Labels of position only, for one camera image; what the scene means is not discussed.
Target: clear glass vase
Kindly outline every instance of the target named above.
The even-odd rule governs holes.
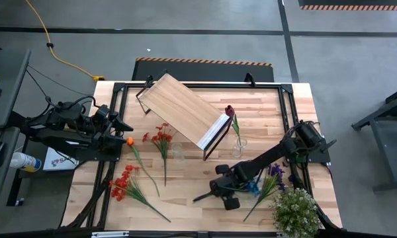
[[[246,145],[247,145],[247,139],[238,138],[237,143],[232,147],[232,156],[241,157],[243,155]]]

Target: yellow cable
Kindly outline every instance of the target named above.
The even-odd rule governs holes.
[[[51,41],[51,39],[50,39],[50,35],[48,34],[46,25],[45,25],[44,22],[42,21],[40,15],[37,13],[37,11],[35,10],[35,8],[31,5],[31,3],[30,3],[28,0],[25,0],[25,1],[26,1],[26,3],[28,3],[29,7],[34,11],[35,15],[38,17],[38,20],[40,20],[41,25],[42,25],[42,28],[43,28],[44,31],[46,32],[47,41],[48,41],[48,43],[51,44],[52,41]],[[78,70],[84,72],[84,73],[87,74],[88,76],[92,77],[92,78],[94,79],[94,81],[96,81],[96,82],[97,82],[98,80],[103,80],[103,79],[104,79],[103,76],[92,75],[92,74],[90,74],[89,72],[87,72],[86,70],[80,68],[79,66],[76,66],[76,65],[74,65],[74,64],[72,64],[72,63],[66,62],[66,61],[64,61],[64,60],[62,60],[62,59],[60,59],[60,58],[58,58],[58,57],[54,54],[53,48],[52,48],[51,46],[48,46],[48,48],[49,48],[49,50],[50,50],[50,53],[52,53],[53,57],[54,57],[55,59],[57,59],[59,62],[64,63],[64,64],[66,64],[66,65],[69,65],[69,66],[71,66],[71,67],[74,67],[74,68],[76,68],[76,69],[78,69]]]

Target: white bottle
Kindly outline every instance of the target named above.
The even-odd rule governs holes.
[[[24,153],[14,152],[10,167],[33,173],[41,168],[41,160]]]

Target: yellow black warning tape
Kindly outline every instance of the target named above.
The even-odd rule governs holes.
[[[333,10],[333,11],[397,11],[397,5],[380,6],[380,5],[306,5],[300,6],[302,10]]]
[[[272,63],[210,60],[210,59],[173,59],[173,58],[140,57],[137,58],[136,61],[169,61],[169,62],[187,62],[187,63],[222,63],[222,64],[236,64],[236,65],[260,65],[260,66],[270,66],[270,67],[272,66]]]

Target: desk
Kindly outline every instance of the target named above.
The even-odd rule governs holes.
[[[110,104],[115,82],[99,81],[95,90],[98,104]],[[315,106],[307,83],[292,84],[298,118],[318,121]],[[149,231],[276,231],[273,225],[271,201],[265,201],[250,215],[246,222],[243,218],[254,205],[255,199],[247,194],[239,195],[241,208],[232,211],[224,209],[219,198],[211,197],[197,203],[193,198],[209,191],[208,182],[215,179],[216,165],[227,163],[233,165],[239,161],[231,156],[231,149],[236,140],[233,130],[221,141],[207,161],[202,160],[200,149],[182,135],[177,134],[173,141],[181,142],[185,160],[174,160],[169,154],[167,160],[167,186],[163,185],[163,160],[154,145],[142,143],[146,132],[154,132],[154,127],[163,121],[153,112],[145,115],[136,102],[139,89],[130,89],[124,113],[124,122],[134,128],[125,133],[125,137],[135,139],[136,147],[149,174],[159,186],[160,198],[157,197],[151,180],[140,171],[138,180],[148,201],[172,222],[169,223],[149,208],[133,199],[117,202],[111,198],[107,214],[106,230],[149,230]],[[283,121],[278,93],[270,89],[193,89],[200,97],[210,102],[219,110],[230,104],[236,109],[242,136],[248,145],[241,159],[254,159],[269,148],[278,144],[284,135]],[[287,101],[288,114],[290,106]],[[114,177],[119,177],[125,165],[135,165],[133,152],[124,147],[121,160],[116,164]],[[67,225],[76,217],[88,202],[93,191],[97,162],[86,162],[75,171],[67,199],[66,211],[62,225]],[[308,167],[314,197],[323,211],[339,227],[341,220],[330,174],[319,164]],[[285,168],[285,182],[289,170]],[[102,200],[97,202],[96,219],[100,214]]]

